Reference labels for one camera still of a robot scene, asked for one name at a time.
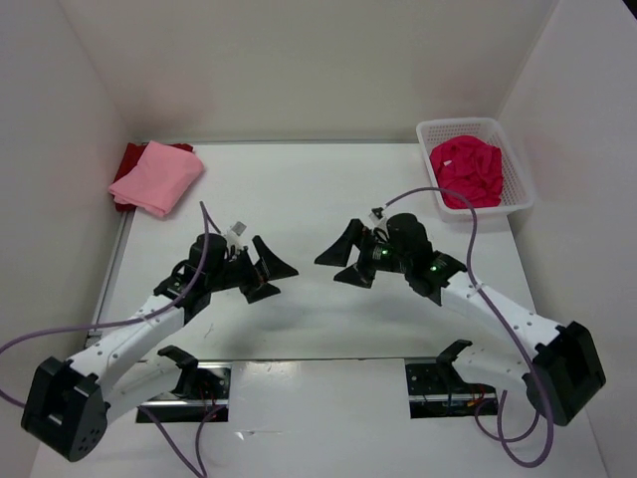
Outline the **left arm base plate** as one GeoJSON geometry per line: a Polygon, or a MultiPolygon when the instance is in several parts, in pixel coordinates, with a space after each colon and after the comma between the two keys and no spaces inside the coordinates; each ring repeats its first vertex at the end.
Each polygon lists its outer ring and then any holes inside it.
{"type": "Polygon", "coordinates": [[[161,423],[197,423],[213,411],[210,422],[227,422],[232,364],[204,361],[199,364],[194,386],[187,395],[164,392],[142,407],[161,423]]]}

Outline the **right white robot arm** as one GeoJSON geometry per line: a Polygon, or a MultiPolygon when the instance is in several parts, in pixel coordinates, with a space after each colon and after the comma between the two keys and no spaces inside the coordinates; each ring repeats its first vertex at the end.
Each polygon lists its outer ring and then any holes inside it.
{"type": "Polygon", "coordinates": [[[465,264],[433,248],[411,213],[380,217],[372,228],[350,220],[315,262],[338,268],[335,281],[365,289],[379,272],[400,274],[419,296],[522,347],[520,359],[497,358],[469,340],[454,341],[436,358],[437,380],[448,391],[466,384],[522,391],[535,411],[548,404],[547,418],[565,426],[606,383],[585,326],[546,319],[472,279],[465,264]]]}

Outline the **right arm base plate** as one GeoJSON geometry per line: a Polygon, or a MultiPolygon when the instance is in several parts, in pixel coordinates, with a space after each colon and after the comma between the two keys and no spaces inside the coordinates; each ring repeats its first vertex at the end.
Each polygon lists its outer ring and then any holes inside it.
{"type": "Polygon", "coordinates": [[[495,389],[466,383],[433,359],[407,360],[405,376],[412,419],[495,416],[499,403],[495,389]]]}

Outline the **magenta t-shirt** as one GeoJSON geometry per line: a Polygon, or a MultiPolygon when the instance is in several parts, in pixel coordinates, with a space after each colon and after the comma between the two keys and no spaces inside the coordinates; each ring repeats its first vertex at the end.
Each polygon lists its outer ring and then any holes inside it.
{"type": "Polygon", "coordinates": [[[460,135],[434,147],[429,158],[440,188],[463,195],[475,208],[501,204],[503,155],[498,147],[460,135]]]}

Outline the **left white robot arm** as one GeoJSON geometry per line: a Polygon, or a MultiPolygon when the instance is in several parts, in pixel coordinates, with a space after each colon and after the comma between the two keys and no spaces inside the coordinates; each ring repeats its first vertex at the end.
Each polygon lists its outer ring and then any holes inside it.
{"type": "Polygon", "coordinates": [[[280,294],[275,281],[295,277],[255,236],[258,259],[219,234],[202,234],[189,255],[161,281],[131,324],[91,347],[36,368],[21,417],[22,428],[70,462],[89,455],[107,427],[147,400],[168,392],[184,398],[199,383],[199,361],[160,342],[183,329],[210,304],[212,294],[238,289],[247,302],[280,294]]]}

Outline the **white plastic basket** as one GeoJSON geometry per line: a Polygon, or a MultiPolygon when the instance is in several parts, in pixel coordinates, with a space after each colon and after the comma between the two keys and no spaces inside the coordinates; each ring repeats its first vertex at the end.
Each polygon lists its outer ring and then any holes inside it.
{"type": "Polygon", "coordinates": [[[429,155],[437,145],[460,135],[474,136],[483,142],[498,147],[503,155],[504,186],[501,204],[497,207],[476,208],[481,216],[508,215],[528,209],[533,205],[535,194],[529,175],[516,155],[503,128],[490,118],[459,118],[425,120],[416,126],[427,173],[434,186],[438,186],[429,155]]]}

